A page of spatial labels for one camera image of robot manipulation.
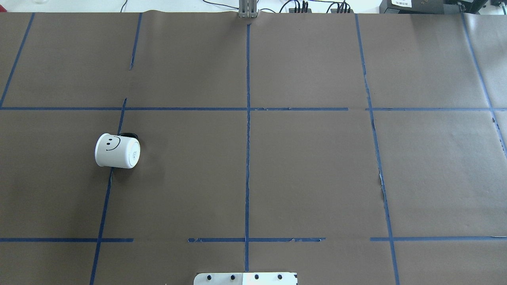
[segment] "gray mat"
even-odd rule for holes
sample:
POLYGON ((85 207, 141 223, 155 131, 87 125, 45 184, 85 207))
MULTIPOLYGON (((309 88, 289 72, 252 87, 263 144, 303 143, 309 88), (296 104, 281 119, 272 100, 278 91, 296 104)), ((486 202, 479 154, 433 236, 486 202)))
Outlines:
POLYGON ((0 13, 0 283, 504 284, 503 22, 0 13))

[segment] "white label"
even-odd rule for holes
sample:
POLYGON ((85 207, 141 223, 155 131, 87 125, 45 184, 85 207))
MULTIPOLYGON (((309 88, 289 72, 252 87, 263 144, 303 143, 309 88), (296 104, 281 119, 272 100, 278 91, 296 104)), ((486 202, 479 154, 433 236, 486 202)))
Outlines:
POLYGON ((408 7, 408 8, 412 7, 412 0, 391 0, 391 3, 393 5, 401 6, 401 7, 408 7))

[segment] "white mug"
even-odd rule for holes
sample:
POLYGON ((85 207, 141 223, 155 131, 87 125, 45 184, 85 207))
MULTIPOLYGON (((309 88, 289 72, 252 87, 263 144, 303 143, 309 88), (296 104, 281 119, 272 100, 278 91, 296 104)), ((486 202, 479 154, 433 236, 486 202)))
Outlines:
POLYGON ((137 135, 105 133, 98 138, 95 145, 95 162, 98 166, 133 168, 139 161, 141 146, 137 135))

